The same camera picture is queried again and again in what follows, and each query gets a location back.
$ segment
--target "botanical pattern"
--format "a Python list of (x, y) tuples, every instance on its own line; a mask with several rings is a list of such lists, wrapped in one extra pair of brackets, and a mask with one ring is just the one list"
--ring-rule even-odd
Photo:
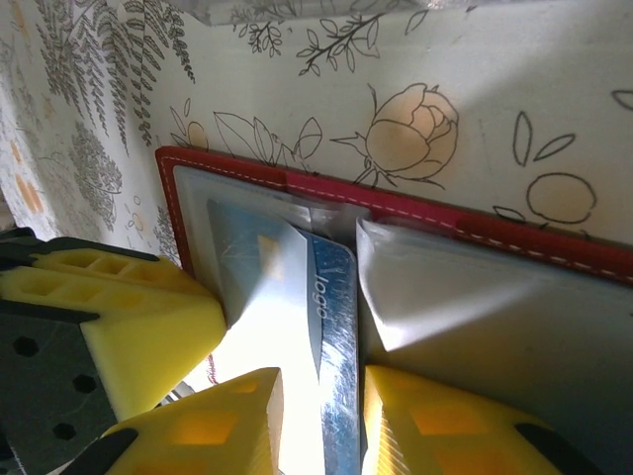
[(36, 1), (43, 21), (38, 31), (50, 92), (62, 96), (81, 115), (86, 113), (93, 125), (98, 120), (107, 134), (107, 82), (124, 146), (128, 147), (128, 99), (134, 101), (142, 139), (151, 145), (150, 93), (166, 48), (174, 50), (195, 82), (181, 13), (160, 0), (126, 0), (127, 18), (120, 22), (107, 0)]
[(327, 63), (334, 71), (338, 70), (340, 61), (347, 68), (356, 70), (356, 56), (380, 57), (376, 40), (378, 39), (379, 19), (382, 15), (363, 18), (352, 15), (340, 26), (333, 20), (322, 19), (320, 25), (324, 30), (324, 39), (311, 29), (307, 30), (310, 45), (297, 53), (297, 57), (306, 59), (306, 66), (299, 72), (300, 76), (311, 72), (320, 76), (320, 62)]
[[(563, 134), (541, 145), (536, 151), (534, 128), (527, 113), (521, 111), (516, 116), (512, 136), (512, 156), (520, 167), (551, 159), (576, 141), (576, 134)], [(597, 197), (588, 181), (573, 173), (554, 172), (538, 175), (528, 185), (525, 200), (529, 210), (549, 223), (577, 225), (585, 222), (597, 203)], [(525, 223), (526, 218), (518, 211), (494, 206), (502, 218)]]
[(169, 109), (171, 110), (171, 115), (174, 118), (178, 132), (180, 133), (171, 133), (171, 137), (176, 141), (176, 143), (180, 146), (209, 150), (209, 139), (207, 138), (205, 129), (199, 122), (189, 120), (189, 114), (191, 113), (191, 98), (185, 101), (185, 105), (182, 108), (182, 117), (173, 107), (170, 107)]
[(366, 136), (334, 139), (353, 146), (364, 157), (365, 170), (355, 183), (371, 180), (372, 186), (385, 179), (393, 186), (399, 180), (442, 185), (431, 180), (455, 153), (459, 115), (439, 87), (412, 84), (392, 96), (380, 108), (376, 91), (374, 118)]
[(114, 197), (121, 193), (123, 175), (95, 135), (80, 122), (75, 127), (77, 135), (72, 136), (68, 156), (77, 170), (74, 176), (79, 191), (106, 227), (113, 231), (117, 218)]
[(246, 147), (248, 155), (267, 165), (301, 167), (309, 171), (308, 159), (315, 154), (323, 138), (323, 131), (314, 117), (306, 121), (294, 145), (287, 145), (256, 117), (249, 122), (227, 112), (216, 112), (214, 116), (220, 136), (233, 156), (244, 156), (246, 153), (235, 150)]
[[(202, 3), (181, 5), (204, 16)], [(630, 240), (609, 213), (633, 170), (630, 74), (593, 84), (592, 39), (574, 31), (559, 32), (582, 59), (574, 84), (538, 67), (510, 80), (527, 54), (515, 45), (554, 24), (543, 12), (569, 20), (557, 2), (509, 7), (521, 28), (492, 21), (495, 7), (414, 0), (221, 4), (210, 29), (164, 0), (0, 2), (0, 181), (21, 225), (176, 260), (153, 159), (172, 143)], [(602, 23), (631, 31), (632, 7), (612, 9)], [(499, 32), (517, 35), (513, 54), (472, 48)], [(472, 67), (488, 60), (488, 73)]]
[(178, 255), (178, 247), (176, 239), (171, 228), (169, 213), (162, 206), (158, 207), (158, 223), (154, 226), (154, 235), (158, 239), (158, 251), (161, 255), (169, 257), (169, 259), (177, 264), (180, 263)]

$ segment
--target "rose drawing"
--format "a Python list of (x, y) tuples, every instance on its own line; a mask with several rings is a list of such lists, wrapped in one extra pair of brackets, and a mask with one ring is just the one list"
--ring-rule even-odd
[(365, 169), (355, 180), (361, 183), (381, 177), (398, 186), (397, 180), (431, 181), (451, 160), (457, 148), (459, 115), (450, 101), (437, 91), (417, 83), (377, 107), (366, 137), (333, 140), (353, 146), (365, 157)]

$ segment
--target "flower illustration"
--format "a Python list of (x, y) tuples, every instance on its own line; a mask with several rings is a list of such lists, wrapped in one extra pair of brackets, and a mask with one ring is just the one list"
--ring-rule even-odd
[(373, 88), (374, 118), (367, 137), (335, 139), (353, 146), (365, 157), (365, 170), (356, 183), (373, 176), (373, 186), (384, 177), (435, 184), (430, 178), (439, 173), (455, 153), (459, 115), (448, 99), (437, 92), (438, 86), (409, 86), (377, 108)]
[[(178, 126), (178, 130), (183, 136), (181, 137), (177, 134), (171, 134), (171, 137), (176, 141), (176, 143), (187, 148), (201, 148), (204, 151), (209, 151), (209, 139), (207, 138), (205, 129), (200, 125), (200, 123), (190, 121), (185, 126), (185, 123), (180, 118), (180, 115), (176, 112), (176, 110), (173, 107), (170, 107), (169, 109), (171, 109), (171, 115), (176, 122), (176, 126)], [(183, 108), (183, 115), (185, 116), (185, 119), (189, 117), (190, 111), (191, 98), (185, 101), (185, 106)]]

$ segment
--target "leaf drawing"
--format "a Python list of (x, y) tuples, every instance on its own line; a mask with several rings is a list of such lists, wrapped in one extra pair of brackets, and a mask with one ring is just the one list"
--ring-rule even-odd
[(372, 86), (371, 84), (367, 84), (367, 86), (369, 87), (369, 90), (372, 94), (372, 101), (374, 102), (374, 115), (376, 115), (376, 113), (378, 112), (378, 98), (376, 96), (376, 89), (374, 89), (374, 86)]
[(295, 143), (294, 154), (301, 160), (307, 160), (315, 154), (323, 139), (323, 131), (317, 119), (310, 117), (299, 132), (299, 139)]
[(253, 132), (259, 159), (270, 163), (273, 158), (273, 140), (266, 126), (256, 117), (254, 119)]
[[(354, 137), (343, 137), (341, 139), (332, 139), (333, 142), (353, 146), (359, 154), (366, 157), (366, 156), (369, 156), (369, 152), (367, 151), (367, 145), (365, 143), (365, 140), (366, 139), (358, 133), (356, 133)], [(368, 168), (370, 165), (371, 165), (371, 162), (365, 162), (365, 168)]]
[(280, 47), (283, 43), (281, 30), (274, 25), (280, 25), (284, 20), (297, 18), (301, 15), (301, 0), (246, 0), (248, 6), (235, 6), (230, 13), (233, 31), (240, 38), (248, 35), (248, 45), (253, 54), (268, 51), (269, 57), (281, 55)]
[(544, 160), (559, 151), (564, 150), (568, 146), (570, 146), (576, 140), (576, 134), (564, 134), (563, 136), (556, 137), (555, 139), (551, 139), (549, 142), (545, 143), (541, 147), (540, 150), (536, 152), (534, 156), (534, 161)]
[(250, 150), (252, 157), (258, 156), (257, 144), (254, 140), (253, 125), (250, 122), (242, 119), (240, 116), (227, 112), (214, 112), (214, 116), (220, 137), (222, 137), (226, 148), (228, 148), (228, 151), (233, 156), (239, 156), (239, 153), (235, 153), (232, 150), (231, 143), (233, 143), (233, 147), (235, 147), (235, 143), (240, 143), (239, 146), (245, 144)]
[(405, 29), (405, 36), (411, 32), (414, 32), (417, 27), (422, 24), (422, 22), (426, 18), (427, 13), (428, 10), (419, 10), (418, 12), (415, 12), (413, 13), (413, 15), (410, 16), (410, 18), (408, 19), (407, 28)]
[(512, 140), (512, 152), (514, 160), (521, 166), (525, 166), (532, 147), (532, 124), (525, 112), (521, 111), (516, 116), (514, 123), (514, 137)]
[(43, 23), (38, 32), (44, 47), (42, 57), (48, 88), (87, 114), (108, 134), (104, 105), (106, 77), (112, 91), (119, 136), (128, 148), (128, 102), (146, 145), (151, 145), (150, 93), (161, 70), (165, 50), (180, 58), (189, 79), (195, 82), (182, 12), (159, 0), (125, 0), (129, 14), (119, 22), (107, 0), (74, 2), (36, 0)]
[(227, 112), (215, 112), (214, 116), (220, 136), (233, 156), (244, 155), (243, 147), (246, 145), (247, 155), (271, 166), (301, 166), (308, 171), (306, 160), (315, 154), (323, 137), (314, 117), (306, 121), (294, 147), (290, 147), (277, 135), (271, 134), (257, 117), (250, 123)]
[(81, 195), (111, 232), (117, 218), (114, 195), (121, 193), (123, 175), (117, 163), (105, 152), (99, 139), (79, 122), (72, 136), (68, 156), (75, 165), (75, 180)]
[(178, 130), (183, 136), (186, 136), (187, 130), (185, 129), (185, 125), (183, 124), (182, 119), (173, 107), (169, 107), (169, 109), (171, 110), (171, 115), (174, 118), (174, 122), (176, 123)]
[(322, 18), (321, 20), (319, 20), (319, 22), (326, 32), (334, 36), (338, 35), (338, 25), (336, 25), (334, 21), (330, 20), (329, 18)]
[(497, 213), (497, 216), (504, 218), (505, 220), (513, 221), (515, 223), (525, 223), (525, 217), (516, 210), (506, 208), (504, 206), (493, 206), (493, 210)]
[(384, 14), (378, 14), (364, 19), (360, 15), (353, 15), (342, 24), (336, 24), (333, 20), (321, 20), (320, 25), (324, 30), (324, 39), (320, 40), (318, 33), (312, 29), (306, 29), (308, 46), (297, 53), (297, 57), (306, 60), (305, 67), (299, 72), (304, 76), (308, 72), (320, 76), (319, 61), (329, 64), (338, 71), (341, 64), (340, 57), (344, 55), (344, 64), (350, 72), (356, 71), (357, 56), (380, 57), (376, 42), (380, 31), (380, 18)]
[(181, 137), (177, 136), (176, 134), (171, 134), (171, 137), (174, 139), (174, 141), (176, 143), (178, 143), (178, 146), (182, 146), (184, 148), (188, 148), (189, 147), (189, 144), (184, 139), (182, 139)]
[(611, 97), (627, 111), (633, 111), (633, 90), (616, 90), (611, 92)]

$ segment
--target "card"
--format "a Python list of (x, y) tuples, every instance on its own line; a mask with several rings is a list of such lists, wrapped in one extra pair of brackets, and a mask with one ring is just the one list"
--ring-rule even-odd
[(310, 312), (317, 314), (321, 324), (318, 388), (325, 473), (358, 475), (361, 411), (356, 258), (341, 244), (302, 234), (309, 244), (309, 262), (314, 262), (314, 271), (308, 266)]
[(213, 352), (224, 382), (262, 367), (282, 371), (284, 419), (279, 468), (324, 474), (320, 392), (309, 313), (308, 242), (289, 224), (209, 200), (209, 221), (229, 330)]

